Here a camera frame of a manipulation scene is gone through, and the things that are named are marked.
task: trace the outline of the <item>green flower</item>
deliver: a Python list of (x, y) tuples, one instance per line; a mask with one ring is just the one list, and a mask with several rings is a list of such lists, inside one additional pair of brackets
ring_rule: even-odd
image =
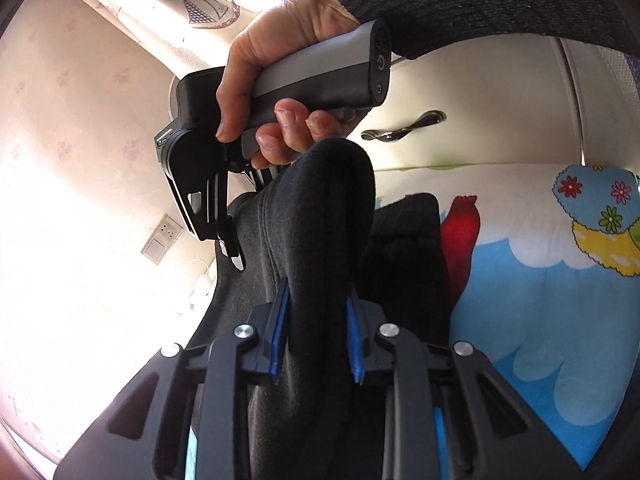
[(604, 211), (601, 211), (600, 214), (602, 218), (598, 222), (598, 225), (601, 225), (607, 230), (607, 233), (617, 233), (618, 228), (622, 227), (620, 221), (622, 220), (622, 215), (618, 214), (618, 208), (607, 206)]

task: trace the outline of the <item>metal handle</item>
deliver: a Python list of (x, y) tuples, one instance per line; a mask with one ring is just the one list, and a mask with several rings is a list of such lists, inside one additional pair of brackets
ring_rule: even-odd
[(396, 142), (402, 139), (406, 134), (414, 131), (416, 128), (424, 128), (433, 126), (444, 121), (447, 116), (440, 110), (430, 110), (423, 113), (420, 118), (411, 126), (405, 126), (397, 130), (364, 130), (360, 137), (362, 140), (380, 140), (381, 142)]

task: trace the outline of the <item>blue wave pattern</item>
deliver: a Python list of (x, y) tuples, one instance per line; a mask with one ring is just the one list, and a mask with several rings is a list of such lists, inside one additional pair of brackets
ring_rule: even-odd
[(564, 262), (527, 267), (502, 240), (474, 249), (450, 340), (468, 340), (487, 354), (584, 468), (638, 356), (638, 298), (637, 278)]

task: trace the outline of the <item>fingernail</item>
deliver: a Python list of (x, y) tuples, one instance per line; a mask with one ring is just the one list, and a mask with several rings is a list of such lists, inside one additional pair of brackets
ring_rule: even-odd
[(254, 167), (255, 170), (266, 170), (268, 167), (270, 167), (270, 164), (254, 164), (253, 162), (251, 163), (251, 165)]
[(296, 115), (290, 110), (276, 110), (278, 122), (283, 128), (289, 128), (296, 124)]
[(320, 121), (318, 119), (307, 119), (305, 121), (306, 127), (309, 128), (311, 135), (316, 136), (318, 132), (318, 126), (320, 126)]
[(275, 152), (280, 147), (280, 142), (270, 135), (256, 136), (255, 139), (260, 144), (261, 151)]

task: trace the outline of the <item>red cartoon figure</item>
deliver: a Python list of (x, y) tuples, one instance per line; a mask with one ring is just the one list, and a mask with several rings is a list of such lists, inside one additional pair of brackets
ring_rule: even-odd
[(451, 310), (458, 303), (471, 274), (471, 256), (480, 232), (477, 196), (457, 196), (440, 226), (440, 244), (449, 273)]

